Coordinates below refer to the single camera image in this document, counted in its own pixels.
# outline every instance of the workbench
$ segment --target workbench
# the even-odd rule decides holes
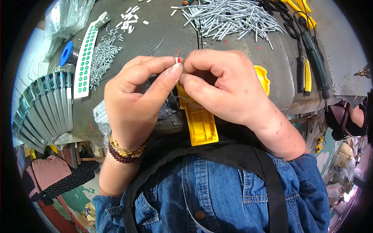
[[[146,56],[149,54],[164,38],[165,40],[152,56],[175,56],[176,48],[181,47],[181,57],[186,57],[192,50],[198,47],[196,31],[189,24],[183,27],[186,22],[181,11],[178,11],[174,16],[170,16],[173,9],[171,6],[179,6],[182,1],[175,0],[153,0],[149,3],[138,2],[137,0],[99,0],[93,7],[86,27],[82,29],[71,40],[74,46],[79,46],[88,28],[88,25],[95,21],[104,11],[110,14],[111,21],[102,26],[98,32],[98,38],[106,35],[105,27],[110,25],[109,30],[115,28],[122,21],[121,13],[129,7],[138,5],[140,9],[136,11],[139,16],[137,25],[131,34],[124,34],[124,41],[116,41],[114,45],[124,47],[124,49],[114,58],[114,63],[107,74],[103,76],[103,81],[97,87],[97,91],[91,90],[88,97],[81,100],[74,100],[73,103],[73,130],[71,134],[80,138],[82,141],[92,141],[98,146],[102,146],[102,134],[94,121],[92,109],[96,107],[104,98],[105,84],[113,77],[114,73],[119,72],[124,64],[138,55]],[[283,27],[284,20],[280,17],[279,12],[274,12],[274,17],[278,24]],[[240,50],[247,54],[254,65],[260,65],[267,70],[267,77],[270,80],[270,100],[281,110],[289,111],[296,106],[305,106],[308,104],[323,105],[323,100],[320,93],[316,89],[316,83],[312,78],[312,92],[308,97],[297,93],[296,69],[298,56],[297,41],[285,33],[271,32],[268,37],[273,46],[273,50],[268,42],[258,37],[255,42],[254,34],[248,34],[246,38],[237,41],[237,35],[227,35],[222,41],[213,41],[211,38],[203,38],[203,48],[215,50]],[[57,64],[62,49],[65,44],[62,44],[59,50],[52,57],[49,65],[49,71]],[[333,102],[332,83],[330,79],[330,71],[325,63],[330,86],[330,96]],[[188,130],[186,117],[183,111],[172,114],[168,119],[159,122],[155,128],[155,132],[170,133],[175,131]]]

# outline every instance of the hand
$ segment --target hand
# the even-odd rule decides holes
[[[254,132],[268,126],[275,113],[250,59],[240,51],[192,51],[180,84],[217,117]]]
[[[174,57],[138,56],[106,84],[105,108],[113,139],[119,147],[137,150],[148,139],[157,123],[158,112],[182,71],[183,65],[175,64]],[[144,95],[134,93],[150,75],[161,72]]]

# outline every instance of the denim jacket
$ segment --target denim jacket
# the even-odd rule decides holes
[[[289,232],[327,232],[329,199],[316,158],[271,158],[285,190]],[[93,198],[98,232],[125,232],[125,195]],[[256,174],[184,156],[146,181],[135,216],[139,232],[269,232],[267,202],[264,181]]]

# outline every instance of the stack of metal plates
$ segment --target stack of metal plates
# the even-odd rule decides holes
[[[72,75],[55,72],[33,81],[22,93],[12,132],[28,147],[44,153],[72,130]]]

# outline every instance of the apron strap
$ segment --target apron strap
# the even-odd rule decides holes
[[[146,169],[139,172],[126,191],[124,201],[123,221],[125,231],[137,233],[135,220],[135,200],[141,186],[154,174],[159,167],[173,159],[193,155],[208,161],[224,164],[238,169],[256,173],[265,181],[268,194],[268,213],[271,233],[287,233],[289,228],[286,208],[285,191],[273,160],[261,149],[249,145],[228,144],[211,149],[211,146],[196,148],[180,148],[157,157]]]

